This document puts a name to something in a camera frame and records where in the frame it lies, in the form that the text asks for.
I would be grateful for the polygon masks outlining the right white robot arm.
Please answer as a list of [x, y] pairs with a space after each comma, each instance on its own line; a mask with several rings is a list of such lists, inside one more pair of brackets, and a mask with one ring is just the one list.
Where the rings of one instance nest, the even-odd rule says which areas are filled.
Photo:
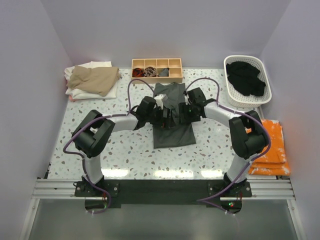
[[207, 99], [199, 87], [185, 90], [183, 95], [185, 100], [178, 105], [181, 124], [207, 118], [228, 127], [234, 158], [224, 174], [227, 181], [222, 189], [227, 196], [235, 196], [246, 181], [252, 162], [270, 148], [270, 135], [254, 110], [241, 112], [223, 106], [217, 98]]

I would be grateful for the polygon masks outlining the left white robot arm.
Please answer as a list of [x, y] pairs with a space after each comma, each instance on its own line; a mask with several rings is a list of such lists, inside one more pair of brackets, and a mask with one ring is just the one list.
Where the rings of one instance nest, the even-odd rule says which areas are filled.
[[147, 123], [163, 129], [176, 126], [172, 110], [164, 105], [167, 99], [166, 94], [146, 96], [127, 114], [103, 116], [97, 110], [89, 112], [71, 137], [76, 149], [84, 154], [82, 167], [88, 193], [99, 196], [104, 190], [101, 153], [112, 133], [139, 130]]

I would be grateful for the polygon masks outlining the dark grey t-shirt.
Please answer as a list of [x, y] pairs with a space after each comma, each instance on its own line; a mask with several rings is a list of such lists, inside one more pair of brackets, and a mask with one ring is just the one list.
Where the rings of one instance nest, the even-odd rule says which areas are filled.
[[[184, 91], [186, 85], [184, 83], [170, 83], [155, 85], [154, 93], [166, 94], [167, 100], [164, 106], [172, 110], [174, 116], [180, 116], [179, 103], [185, 102]], [[165, 129], [158, 126], [153, 127], [153, 147], [155, 149], [161, 148], [176, 148], [188, 145], [194, 145], [196, 138], [193, 131], [192, 124], [176, 125], [173, 128]]]

